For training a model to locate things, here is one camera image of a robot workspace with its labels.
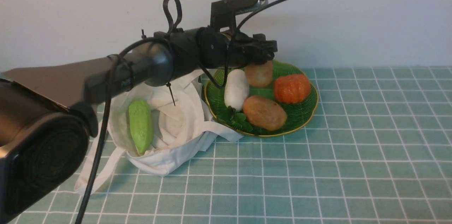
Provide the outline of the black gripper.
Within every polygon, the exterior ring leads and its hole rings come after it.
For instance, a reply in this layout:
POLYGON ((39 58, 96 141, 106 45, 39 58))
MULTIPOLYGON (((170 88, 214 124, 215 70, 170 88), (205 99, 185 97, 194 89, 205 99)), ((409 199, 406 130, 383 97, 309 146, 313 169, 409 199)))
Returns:
POLYGON ((276 40, 267 40, 263 33, 252 37, 239 33, 230 37, 227 47, 227 67, 244 68, 248 65, 263 65, 272 61, 278 51, 276 40))

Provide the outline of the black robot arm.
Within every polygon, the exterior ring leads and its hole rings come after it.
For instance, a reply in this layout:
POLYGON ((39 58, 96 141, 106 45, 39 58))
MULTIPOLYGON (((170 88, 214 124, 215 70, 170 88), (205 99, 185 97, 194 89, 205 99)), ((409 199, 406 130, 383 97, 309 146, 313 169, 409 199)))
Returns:
POLYGON ((16 68, 1 79, 1 223, 71 177, 89 138, 106 136, 96 108, 144 81, 167 85, 196 69, 242 68, 272 60, 278 46, 212 27, 142 35, 118 55, 60 66, 16 68))

